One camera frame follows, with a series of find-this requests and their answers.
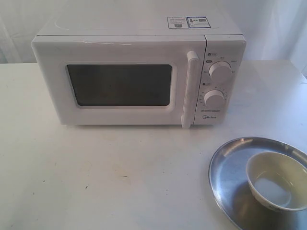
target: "microwave oven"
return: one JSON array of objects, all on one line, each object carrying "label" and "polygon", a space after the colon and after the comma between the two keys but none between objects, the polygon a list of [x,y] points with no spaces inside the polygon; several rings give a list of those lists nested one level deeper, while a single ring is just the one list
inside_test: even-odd
[{"label": "microwave oven", "polygon": [[246,41],[215,0],[69,0],[32,41],[68,125],[223,121]]}]

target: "white wall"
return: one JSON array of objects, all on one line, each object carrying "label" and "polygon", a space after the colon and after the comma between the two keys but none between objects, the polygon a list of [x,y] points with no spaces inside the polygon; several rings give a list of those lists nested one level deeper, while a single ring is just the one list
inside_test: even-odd
[{"label": "white wall", "polygon": [[[0,0],[0,62],[35,62],[31,40],[63,1]],[[245,59],[290,59],[306,68],[307,0],[221,1],[247,39]]]}]

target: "bowl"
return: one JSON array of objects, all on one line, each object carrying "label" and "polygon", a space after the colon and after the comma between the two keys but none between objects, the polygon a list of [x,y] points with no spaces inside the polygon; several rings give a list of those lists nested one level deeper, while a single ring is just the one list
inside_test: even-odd
[{"label": "bowl", "polygon": [[246,173],[252,194],[265,207],[277,212],[307,208],[307,169],[293,158],[262,152],[248,160]]}]

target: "label sticker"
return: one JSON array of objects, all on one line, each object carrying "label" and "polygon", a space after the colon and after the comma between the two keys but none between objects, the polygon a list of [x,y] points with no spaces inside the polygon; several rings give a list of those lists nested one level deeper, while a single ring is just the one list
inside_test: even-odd
[{"label": "label sticker", "polygon": [[188,29],[189,25],[186,17],[168,17],[169,29]]},{"label": "label sticker", "polygon": [[207,17],[187,17],[189,28],[211,28]]}]

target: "white table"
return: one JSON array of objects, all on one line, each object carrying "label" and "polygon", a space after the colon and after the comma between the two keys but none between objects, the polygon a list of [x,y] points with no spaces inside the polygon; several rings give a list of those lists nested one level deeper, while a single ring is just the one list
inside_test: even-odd
[{"label": "white table", "polygon": [[288,61],[244,61],[217,126],[64,126],[37,64],[0,65],[0,229],[234,230],[208,182],[242,136],[307,151],[307,80]]}]

